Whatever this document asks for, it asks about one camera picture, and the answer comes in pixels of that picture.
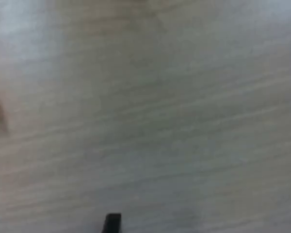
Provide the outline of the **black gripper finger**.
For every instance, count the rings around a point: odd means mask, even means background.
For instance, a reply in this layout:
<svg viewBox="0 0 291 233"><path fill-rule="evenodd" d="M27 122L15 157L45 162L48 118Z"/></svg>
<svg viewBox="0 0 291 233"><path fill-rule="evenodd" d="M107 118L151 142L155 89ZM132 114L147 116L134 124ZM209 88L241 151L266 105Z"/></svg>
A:
<svg viewBox="0 0 291 233"><path fill-rule="evenodd" d="M105 216L101 233L121 233L122 215L121 213L109 213Z"/></svg>

